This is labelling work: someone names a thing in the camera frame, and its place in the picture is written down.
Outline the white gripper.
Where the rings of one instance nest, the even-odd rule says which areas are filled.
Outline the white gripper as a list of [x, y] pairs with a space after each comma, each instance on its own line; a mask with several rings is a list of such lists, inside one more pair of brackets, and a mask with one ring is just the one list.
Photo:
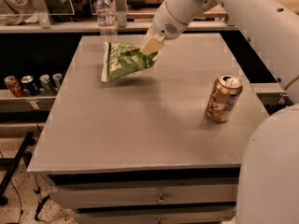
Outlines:
[[188, 25], [186, 23], [174, 17], [167, 5], [167, 1], [164, 1], [157, 9], [152, 22], [152, 30], [157, 35], [147, 35], [141, 43], [140, 52], [149, 56], [158, 51], [152, 58], [152, 60], [156, 62], [162, 54], [159, 50], [164, 47], [164, 39], [176, 39], [187, 28]]

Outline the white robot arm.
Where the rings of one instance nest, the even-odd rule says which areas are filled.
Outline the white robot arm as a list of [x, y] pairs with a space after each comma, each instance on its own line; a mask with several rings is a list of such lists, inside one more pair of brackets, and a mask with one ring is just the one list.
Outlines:
[[[220, 5], [261, 60], [242, 69], [258, 91], [274, 83], [298, 100], [299, 16], [276, 0], [164, 0], [145, 51], [183, 33], [192, 19]], [[264, 120], [246, 146], [237, 190], [236, 224], [299, 224], [299, 110]]]

